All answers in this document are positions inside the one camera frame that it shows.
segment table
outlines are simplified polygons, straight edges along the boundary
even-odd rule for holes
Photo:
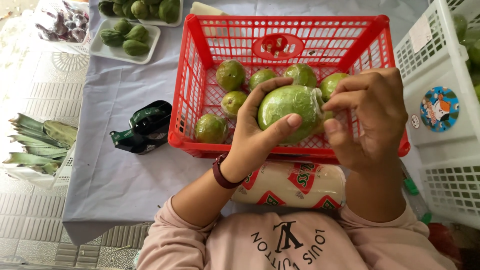
[[[232,15],[378,15],[390,17],[394,46],[427,7],[416,0],[202,0]],[[100,25],[98,0],[90,1],[90,31]],[[183,17],[192,6],[185,0]],[[191,157],[163,145],[139,156],[113,147],[110,131],[128,128],[128,119],[155,100],[172,102],[182,26],[162,27],[158,46],[146,65],[92,56],[83,90],[73,172],[63,224],[75,245],[117,225],[153,220],[163,203],[204,173],[212,160]],[[251,209],[229,203],[223,214]],[[255,207],[255,211],[272,210]],[[275,208],[276,211],[290,209]]]

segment red basket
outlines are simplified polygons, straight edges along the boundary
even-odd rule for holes
[[[168,142],[198,158],[216,158],[230,151],[235,121],[227,119],[230,133],[226,144],[195,143],[194,138],[195,123],[202,115],[215,113],[225,117],[220,102],[226,92],[215,79],[222,61],[240,61],[247,80],[261,68],[268,67],[282,75],[293,63],[307,63],[316,72],[319,83],[332,73],[358,74],[365,69],[393,67],[388,22],[384,15],[188,15],[183,26]],[[361,126],[353,111],[339,112],[335,117],[348,126],[354,137],[360,135]],[[406,155],[409,149],[405,133],[399,155]],[[269,159],[338,163],[323,135],[313,135],[294,146],[275,147]]]

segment maroon watch strap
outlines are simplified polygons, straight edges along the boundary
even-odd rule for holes
[[[225,177],[222,175],[222,172],[220,171],[220,164],[223,162],[223,160],[226,157],[227,157],[227,153],[224,153],[221,156],[219,156],[215,160],[215,162],[212,164],[213,176],[215,177],[215,180],[217,181],[217,183],[220,186],[222,186],[222,188],[226,188],[226,189],[236,188],[237,186],[241,185],[243,180],[238,183],[229,182],[227,179],[225,179]]]

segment left hand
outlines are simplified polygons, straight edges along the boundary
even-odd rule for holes
[[[300,127],[302,119],[296,113],[282,117],[265,131],[257,123],[258,106],[265,95],[292,82],[292,78],[284,77],[263,82],[248,95],[240,107],[231,150],[220,165],[220,170],[228,181],[238,183],[259,169],[270,151]]]

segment right hand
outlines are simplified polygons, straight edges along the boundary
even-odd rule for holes
[[[397,68],[366,70],[341,80],[323,110],[353,109],[363,127],[359,138],[336,119],[325,132],[343,166],[360,174],[388,172],[398,166],[398,147],[408,119]]]

